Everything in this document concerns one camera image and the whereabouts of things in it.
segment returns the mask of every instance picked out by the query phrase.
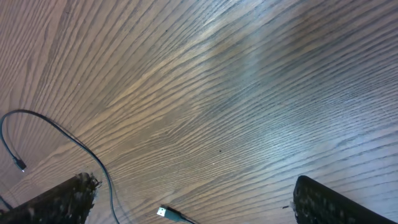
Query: cable connector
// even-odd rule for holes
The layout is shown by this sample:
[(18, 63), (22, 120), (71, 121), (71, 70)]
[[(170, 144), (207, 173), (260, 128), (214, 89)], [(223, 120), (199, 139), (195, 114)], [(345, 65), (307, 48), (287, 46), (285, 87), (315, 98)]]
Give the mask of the cable connector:
[(171, 208), (159, 207), (157, 214), (175, 222), (193, 223), (192, 221), (185, 218), (180, 212)]
[(25, 172), (26, 165), (24, 161), (22, 161), (22, 159), (12, 158), (12, 160), (14, 161), (15, 165), (18, 166), (18, 168), (20, 168), (22, 172)]

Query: wooden table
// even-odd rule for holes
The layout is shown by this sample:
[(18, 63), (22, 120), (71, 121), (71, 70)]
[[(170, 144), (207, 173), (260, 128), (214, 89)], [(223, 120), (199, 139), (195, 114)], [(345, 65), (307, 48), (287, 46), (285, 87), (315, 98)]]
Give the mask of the wooden table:
[[(305, 174), (398, 222), (398, 2), (0, 2), (0, 115), (106, 164), (122, 223), (294, 223)], [(13, 115), (13, 206), (95, 161)], [(104, 183), (88, 223), (113, 223)]]

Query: wood grain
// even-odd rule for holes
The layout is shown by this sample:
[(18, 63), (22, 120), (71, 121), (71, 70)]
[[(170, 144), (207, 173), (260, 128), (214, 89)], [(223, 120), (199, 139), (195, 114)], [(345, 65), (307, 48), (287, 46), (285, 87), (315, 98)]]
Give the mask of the wood grain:
[[(305, 174), (398, 222), (398, 2), (0, 2), (0, 115), (42, 113), (90, 147), (123, 223), (293, 223)], [(16, 206), (86, 153), (13, 115), (0, 194)], [(88, 223), (112, 223), (103, 184)]]

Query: black object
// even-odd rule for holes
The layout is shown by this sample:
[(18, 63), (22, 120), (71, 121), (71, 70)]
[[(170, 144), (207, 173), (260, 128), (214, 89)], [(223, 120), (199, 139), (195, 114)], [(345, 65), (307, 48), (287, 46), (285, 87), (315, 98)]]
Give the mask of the black object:
[(26, 168), (26, 165), (24, 163), (24, 161), (22, 161), (22, 159), (18, 159), (12, 152), (11, 150), (8, 148), (8, 145), (6, 143), (6, 141), (4, 140), (4, 136), (2, 134), (2, 124), (4, 122), (4, 120), (14, 114), (14, 113), (26, 113), (26, 114), (31, 114), (33, 116), (36, 116), (42, 120), (44, 120), (45, 122), (47, 122), (48, 124), (51, 124), (51, 126), (53, 126), (57, 131), (61, 132), (65, 137), (67, 137), (69, 140), (71, 140), (72, 142), (74, 142), (75, 144), (77, 144), (78, 146), (80, 146), (84, 151), (86, 151), (97, 163), (98, 165), (101, 167), (102, 171), (104, 172), (104, 175), (106, 177), (106, 180), (108, 182), (108, 186), (109, 186), (109, 203), (111, 206), (111, 211), (112, 211), (112, 215), (113, 218), (115, 220), (115, 222), (117, 224), (119, 224), (119, 220), (114, 212), (114, 207), (113, 207), (113, 190), (112, 190), (112, 182), (111, 182), (111, 176), (109, 175), (108, 171), (106, 170), (104, 164), (100, 161), (100, 159), (94, 154), (94, 152), (92, 152), (87, 146), (85, 146), (82, 142), (80, 142), (76, 137), (72, 137), (71, 135), (67, 134), (59, 125), (56, 124), (56, 122), (52, 121), (50, 118), (41, 115), (39, 113), (36, 113), (34, 111), (29, 111), (29, 110), (13, 110), (10, 111), (8, 113), (6, 113), (1, 119), (0, 119), (0, 138), (2, 143), (4, 144), (4, 147), (6, 147), (7, 152), (10, 154), (10, 156), (12, 157), (12, 160), (14, 160), (16, 166), (18, 168), (20, 168), (21, 171), (24, 172), (24, 169)]
[(0, 215), (0, 224), (84, 224), (93, 208), (99, 182), (78, 174), (22, 205)]
[(299, 224), (396, 224), (304, 175), (293, 196)]

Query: usb connector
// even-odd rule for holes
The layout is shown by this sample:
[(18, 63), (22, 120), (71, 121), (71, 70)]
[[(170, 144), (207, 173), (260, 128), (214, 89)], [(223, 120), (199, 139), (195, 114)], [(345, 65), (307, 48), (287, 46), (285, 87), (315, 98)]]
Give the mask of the usb connector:
[(160, 207), (157, 211), (157, 214), (175, 222), (186, 222), (195, 224), (194, 222), (185, 218), (180, 212), (175, 211), (171, 208)]

